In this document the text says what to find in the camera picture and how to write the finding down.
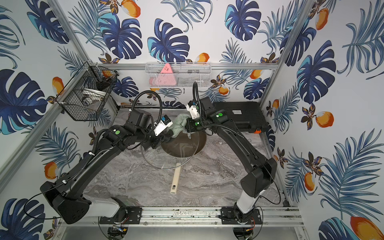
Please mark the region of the green fluffy cloth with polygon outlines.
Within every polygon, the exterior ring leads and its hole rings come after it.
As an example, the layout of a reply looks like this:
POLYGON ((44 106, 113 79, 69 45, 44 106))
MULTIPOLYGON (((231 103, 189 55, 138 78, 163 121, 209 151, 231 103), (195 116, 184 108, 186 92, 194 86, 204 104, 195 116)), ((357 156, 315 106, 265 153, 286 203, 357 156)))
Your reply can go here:
POLYGON ((188 134, 186 125, 190 116, 188 114, 180 114, 174 120, 173 124, 168 127, 169 131, 172 131, 172 138, 176 138, 180 133, 188 134))

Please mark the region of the glass pot lid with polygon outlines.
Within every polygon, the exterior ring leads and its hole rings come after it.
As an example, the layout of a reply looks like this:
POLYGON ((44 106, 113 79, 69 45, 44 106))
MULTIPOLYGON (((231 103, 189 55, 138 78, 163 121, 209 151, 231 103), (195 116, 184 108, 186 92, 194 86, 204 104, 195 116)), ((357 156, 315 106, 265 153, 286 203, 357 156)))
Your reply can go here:
POLYGON ((176 138, 167 138, 167 142, 159 142, 152 146, 140 147, 147 164, 158 170, 174 170, 188 163, 197 153, 200 144, 198 133, 180 132, 176 138))

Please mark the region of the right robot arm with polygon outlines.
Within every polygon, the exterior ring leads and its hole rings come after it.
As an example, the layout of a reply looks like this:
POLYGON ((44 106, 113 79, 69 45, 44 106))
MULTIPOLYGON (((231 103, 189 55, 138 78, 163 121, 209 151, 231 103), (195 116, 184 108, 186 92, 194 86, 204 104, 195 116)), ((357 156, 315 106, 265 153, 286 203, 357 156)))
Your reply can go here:
POLYGON ((195 97, 186 106, 189 133, 211 130, 222 138, 244 166, 247 175, 241 179, 243 192, 234 204, 234 220, 246 223, 252 216, 261 193, 275 183, 277 163, 262 155, 238 129, 225 110, 217 110, 209 98, 195 97))

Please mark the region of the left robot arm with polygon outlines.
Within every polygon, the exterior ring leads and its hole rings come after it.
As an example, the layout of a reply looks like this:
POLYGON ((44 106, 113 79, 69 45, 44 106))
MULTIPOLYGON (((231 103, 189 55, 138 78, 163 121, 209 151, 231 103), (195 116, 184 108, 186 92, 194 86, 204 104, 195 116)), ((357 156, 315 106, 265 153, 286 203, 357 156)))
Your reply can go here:
POLYGON ((49 205, 66 224, 74 224, 83 218, 104 217, 114 222, 124 222, 127 206, 116 198, 98 199, 84 195, 85 188, 96 175, 129 146, 139 144, 145 150, 156 149, 170 140, 166 130, 173 122, 160 114, 152 123, 150 113, 135 109, 124 125, 103 129, 95 138, 93 149, 68 173, 54 183, 45 182, 40 190, 49 205))

